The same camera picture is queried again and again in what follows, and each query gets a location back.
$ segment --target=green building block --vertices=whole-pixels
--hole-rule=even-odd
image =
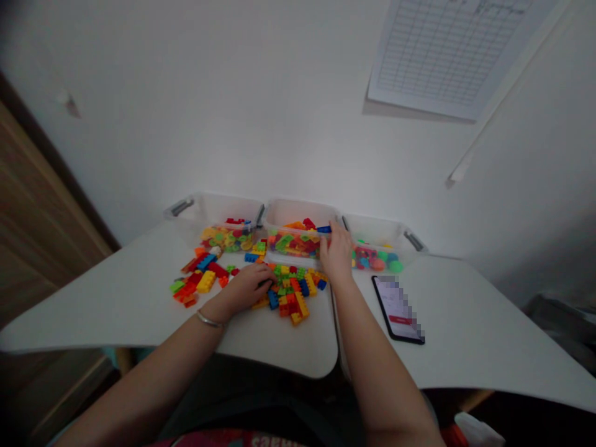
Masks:
[[[176,293],[180,289],[182,289],[185,285],[186,285],[186,283],[184,283],[184,281],[176,281],[176,282],[174,282],[174,284],[172,284],[169,287],[169,289],[172,291],[172,293]]]

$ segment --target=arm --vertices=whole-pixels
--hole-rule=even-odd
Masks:
[[[276,278],[265,264],[243,268],[208,301],[201,313],[227,323],[262,297]],[[110,388],[58,440],[62,446],[126,446],[149,442],[159,433],[192,380],[224,334],[190,317],[147,359]]]
[[[351,272],[350,234],[331,222],[321,262],[336,297],[341,338],[370,445],[444,446],[427,405],[373,317]]]

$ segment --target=bracelet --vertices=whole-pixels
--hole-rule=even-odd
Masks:
[[[213,320],[209,320],[205,315],[203,315],[201,313],[200,309],[197,310],[197,317],[199,317],[199,320],[201,320],[203,323],[205,323],[206,325],[209,325],[211,327],[215,327],[215,328],[225,327],[225,323],[218,323]]]

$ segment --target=pixelated area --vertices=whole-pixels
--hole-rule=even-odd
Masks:
[[[399,286],[399,277],[395,275],[378,276],[379,281],[383,283],[386,288],[397,289],[399,291],[398,298],[402,301],[405,309],[405,318],[409,321],[412,328],[416,330],[419,339],[425,341],[425,332],[416,318],[416,312],[412,310],[412,306],[408,304],[408,295],[404,293],[404,289]]]

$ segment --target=clear plastic bin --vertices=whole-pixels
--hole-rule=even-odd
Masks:
[[[346,214],[343,221],[354,241],[352,267],[399,274],[426,246],[403,223]]]
[[[267,230],[268,250],[272,254],[318,259],[320,238],[326,233],[288,228],[289,225],[305,219],[320,228],[329,226],[329,221],[339,221],[338,211],[329,205],[314,202],[273,199],[269,202],[263,226]]]
[[[223,251],[250,251],[264,204],[253,199],[198,192],[163,212],[190,248],[220,246]],[[233,219],[243,223],[228,223]]]

